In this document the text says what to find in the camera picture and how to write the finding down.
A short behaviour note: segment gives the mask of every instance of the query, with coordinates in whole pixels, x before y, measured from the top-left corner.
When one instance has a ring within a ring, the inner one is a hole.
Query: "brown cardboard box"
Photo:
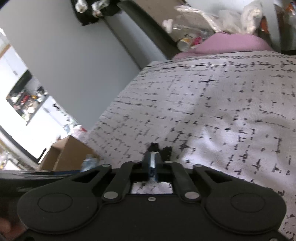
[[[40,164],[40,170],[80,170],[87,154],[92,154],[100,160],[100,157],[91,148],[74,137],[68,136],[52,144]]]

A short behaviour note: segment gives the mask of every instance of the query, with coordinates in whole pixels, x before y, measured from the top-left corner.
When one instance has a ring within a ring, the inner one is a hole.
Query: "white bottle cap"
[[[163,21],[163,27],[165,28],[166,32],[169,34],[172,33],[173,30],[173,19],[168,19]]]

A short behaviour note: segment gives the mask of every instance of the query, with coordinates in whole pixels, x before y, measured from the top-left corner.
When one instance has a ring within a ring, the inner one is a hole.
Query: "patterned tablecloth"
[[[201,163],[270,187],[287,204],[280,231],[296,240],[295,118],[296,57],[225,53],[146,67],[83,141],[114,168],[158,142],[186,168]],[[150,181],[133,192],[171,186]]]

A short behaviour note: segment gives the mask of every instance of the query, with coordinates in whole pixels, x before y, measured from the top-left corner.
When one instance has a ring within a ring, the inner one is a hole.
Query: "pink fabric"
[[[177,54],[174,59],[208,54],[264,50],[273,51],[265,40],[257,36],[251,34],[216,33],[195,49]]]

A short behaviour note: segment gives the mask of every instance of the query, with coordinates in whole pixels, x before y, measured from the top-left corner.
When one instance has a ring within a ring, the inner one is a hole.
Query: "screw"
[[[154,202],[155,200],[156,200],[155,197],[148,197],[148,201],[150,201],[150,202]]]
[[[117,192],[106,192],[104,194],[104,198],[107,198],[107,199],[115,199],[118,197],[118,193]]]
[[[199,194],[197,192],[187,192],[185,193],[185,197],[188,199],[196,199],[199,198]]]

